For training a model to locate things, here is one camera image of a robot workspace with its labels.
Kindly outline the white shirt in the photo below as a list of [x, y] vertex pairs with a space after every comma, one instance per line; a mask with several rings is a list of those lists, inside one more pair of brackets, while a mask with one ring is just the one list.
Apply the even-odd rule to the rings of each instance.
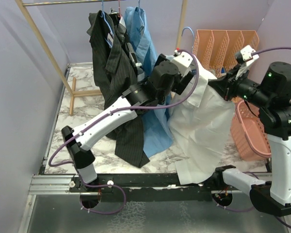
[[168, 125], [187, 159], [175, 163], [181, 185], [208, 179], [221, 161], [235, 113], [235, 104], [225, 101], [208, 81], [215, 76], [198, 66], [198, 83], [182, 103], [170, 108]]

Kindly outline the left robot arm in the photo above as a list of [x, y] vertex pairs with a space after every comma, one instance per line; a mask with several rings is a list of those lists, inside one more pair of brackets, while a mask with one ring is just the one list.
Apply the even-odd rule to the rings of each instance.
[[95, 157], [91, 148], [114, 129], [149, 110], [181, 104], [181, 100], [169, 105], [161, 103], [170, 92], [182, 94], [194, 76], [192, 63], [197, 63], [196, 56], [185, 50], [177, 50], [171, 60], [161, 54], [146, 81], [131, 85], [110, 107], [86, 123], [75, 128], [62, 128], [63, 146], [72, 158], [84, 190], [90, 192], [97, 187]]

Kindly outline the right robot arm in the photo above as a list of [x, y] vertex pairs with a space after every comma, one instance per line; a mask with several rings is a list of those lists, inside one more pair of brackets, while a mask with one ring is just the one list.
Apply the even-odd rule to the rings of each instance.
[[238, 76], [240, 68], [237, 65], [208, 84], [224, 100], [240, 97], [258, 107], [271, 150], [272, 180], [259, 180], [224, 166], [215, 170], [213, 184], [219, 190], [229, 185], [237, 188], [262, 213], [287, 216], [291, 214], [291, 64], [271, 63], [261, 83], [248, 79], [248, 72]]

